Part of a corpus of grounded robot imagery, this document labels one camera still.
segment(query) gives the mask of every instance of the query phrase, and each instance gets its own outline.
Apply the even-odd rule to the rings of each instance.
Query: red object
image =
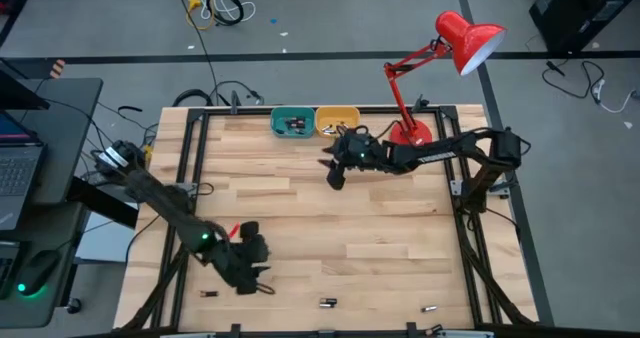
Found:
[[[396,124],[391,131],[390,140],[394,143],[423,145],[432,141],[429,128],[424,123],[416,121],[407,110],[396,79],[450,51],[453,51],[453,62],[458,73],[467,75],[496,50],[506,34],[506,29],[499,25],[469,24],[460,14],[453,11],[446,11],[438,16],[436,31],[448,43],[438,38],[400,62],[384,65],[384,72],[402,116],[402,122]],[[433,53],[418,63],[409,63],[427,52]]]
[[[233,236],[236,235],[236,233],[238,233],[238,229],[240,229],[240,224],[236,223],[235,226],[233,226],[233,229],[231,230],[231,232],[229,233],[229,238],[233,238]]]

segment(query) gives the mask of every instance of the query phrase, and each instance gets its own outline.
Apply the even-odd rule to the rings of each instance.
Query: yellow bin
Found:
[[[360,124],[360,111],[354,106],[322,106],[316,110],[316,130],[322,137],[335,137],[338,135],[336,127],[345,125],[347,128],[355,128]],[[335,133],[325,133],[324,128]]]

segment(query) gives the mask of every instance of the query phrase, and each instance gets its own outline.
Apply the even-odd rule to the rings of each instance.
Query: lamp base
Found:
[[[391,129],[389,140],[395,144],[413,144],[416,146],[431,143],[433,141],[431,131],[426,124],[416,120],[416,127],[417,129],[413,134],[409,135],[408,133],[405,133],[402,123],[397,123]]]

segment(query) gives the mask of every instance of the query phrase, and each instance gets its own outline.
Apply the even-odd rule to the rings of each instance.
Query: black desk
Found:
[[[49,324],[54,308],[63,303],[88,213],[82,203],[34,207],[27,212],[28,219],[21,219],[16,229],[0,231],[0,239],[27,243],[22,262],[43,249],[55,249],[63,242],[77,238],[59,249],[60,262],[40,292],[24,297],[17,289],[12,289],[7,298],[0,300],[0,328],[36,328]]]
[[[32,90],[40,82],[39,79],[21,81]],[[99,78],[62,78],[42,82],[38,95],[76,107],[93,116],[101,90],[102,80]],[[17,120],[24,116],[22,124],[37,132],[40,140],[47,143],[47,153],[30,204],[58,204],[71,197],[72,200],[85,203],[96,213],[132,229],[135,227],[138,215],[135,209],[74,177],[90,129],[90,121],[84,114],[56,103],[51,103],[48,110],[28,111],[26,116],[25,111],[21,110],[9,113]]]

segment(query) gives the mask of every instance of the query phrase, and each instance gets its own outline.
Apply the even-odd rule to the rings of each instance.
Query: concrete floor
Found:
[[[210,54],[280,53],[282,49],[289,53],[409,51],[435,36],[433,21],[438,13],[461,9],[458,0],[251,1],[258,6],[252,20],[203,33]],[[500,47],[503,52],[545,50],[527,13],[532,1],[468,0],[476,22],[508,27],[508,38]],[[636,39],[640,28],[635,24],[639,14],[640,0],[635,0],[594,39],[597,50],[640,50]],[[289,34],[283,37],[282,32]],[[3,57],[202,53],[177,0],[29,0],[0,47]],[[393,101],[383,77],[384,62],[239,61],[216,62],[214,69],[218,81],[241,80],[266,97],[267,104],[376,104]],[[143,125],[157,122],[162,107],[171,105],[182,91],[210,90],[213,84],[205,63],[107,63],[71,64],[63,77],[102,78],[100,101],[110,107],[143,108],[143,113],[135,115]],[[618,107],[629,90],[640,88],[640,59],[596,63],[606,71],[605,104]],[[502,122],[533,143],[518,175],[553,320],[563,327],[640,331],[636,319],[640,316],[640,264],[635,257],[640,248],[636,234],[640,221],[635,213],[640,102],[631,101],[622,114],[609,114],[590,98],[571,98],[545,85],[540,78],[545,68],[544,60],[487,63]],[[554,82],[584,91],[586,80],[579,62],[563,69],[567,77],[554,77]],[[415,71],[400,85],[407,101],[424,93],[434,103],[486,106],[478,74],[458,77],[450,60]],[[102,108],[97,108],[94,118],[110,137],[142,139],[141,130]],[[625,122],[633,126],[627,128]],[[90,138],[96,139],[94,133]],[[100,269],[114,278],[96,283],[91,274],[79,272],[74,289],[97,285],[99,290],[84,290],[87,297],[117,296],[122,267]],[[115,306],[114,300],[101,301],[99,308],[73,316],[65,324],[57,325],[56,319],[61,318],[54,318],[52,326],[43,330],[0,335],[102,332],[110,326]]]

